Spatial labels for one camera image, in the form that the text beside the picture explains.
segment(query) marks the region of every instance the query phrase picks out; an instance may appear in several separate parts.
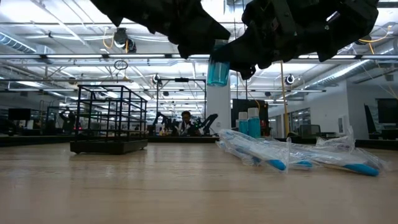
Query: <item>cage base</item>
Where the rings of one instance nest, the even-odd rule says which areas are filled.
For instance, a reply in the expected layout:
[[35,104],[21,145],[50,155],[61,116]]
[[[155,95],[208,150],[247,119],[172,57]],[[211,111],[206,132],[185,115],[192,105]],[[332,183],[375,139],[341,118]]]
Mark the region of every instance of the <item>cage base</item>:
[[148,145],[148,140],[138,141],[72,141],[70,151],[76,154],[85,153],[106,153],[123,155],[129,152],[139,151]]

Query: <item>computer screen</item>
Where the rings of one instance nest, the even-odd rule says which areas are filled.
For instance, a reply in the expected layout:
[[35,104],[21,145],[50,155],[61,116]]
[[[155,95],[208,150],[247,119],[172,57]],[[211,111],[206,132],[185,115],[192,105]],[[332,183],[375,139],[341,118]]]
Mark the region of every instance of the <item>computer screen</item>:
[[8,119],[11,121],[28,121],[30,120],[30,109],[9,108]]
[[398,100],[378,99],[379,123],[398,123]]

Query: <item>table surface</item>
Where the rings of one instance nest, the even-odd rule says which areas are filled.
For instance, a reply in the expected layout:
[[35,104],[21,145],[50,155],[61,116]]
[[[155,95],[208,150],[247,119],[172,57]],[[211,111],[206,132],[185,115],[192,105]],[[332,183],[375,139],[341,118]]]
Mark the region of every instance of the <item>table surface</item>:
[[[398,152],[375,151],[398,163]],[[248,167],[215,144],[0,149],[0,223],[398,223],[398,172]]]

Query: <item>bottle cap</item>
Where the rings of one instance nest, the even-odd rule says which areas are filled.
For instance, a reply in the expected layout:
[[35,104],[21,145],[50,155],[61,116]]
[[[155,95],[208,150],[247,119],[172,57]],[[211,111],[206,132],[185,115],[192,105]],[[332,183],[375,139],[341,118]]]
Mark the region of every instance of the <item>bottle cap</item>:
[[249,108],[248,115],[249,115],[249,118],[258,117],[259,116],[259,108]]
[[239,112],[239,119],[248,119],[248,112]]

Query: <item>man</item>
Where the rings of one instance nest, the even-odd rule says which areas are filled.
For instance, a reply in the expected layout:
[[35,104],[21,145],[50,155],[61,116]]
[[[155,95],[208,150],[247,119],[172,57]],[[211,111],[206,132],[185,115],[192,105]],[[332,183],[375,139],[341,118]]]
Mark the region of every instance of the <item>man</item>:
[[[68,117],[66,117],[65,112],[69,111]],[[60,117],[63,120],[62,129],[65,134],[71,134],[73,132],[73,128],[75,127],[76,117],[75,114],[70,111],[69,107],[66,110],[60,113]]]
[[199,129],[191,123],[191,113],[184,111],[181,113],[182,122],[178,127],[181,136],[201,136]]

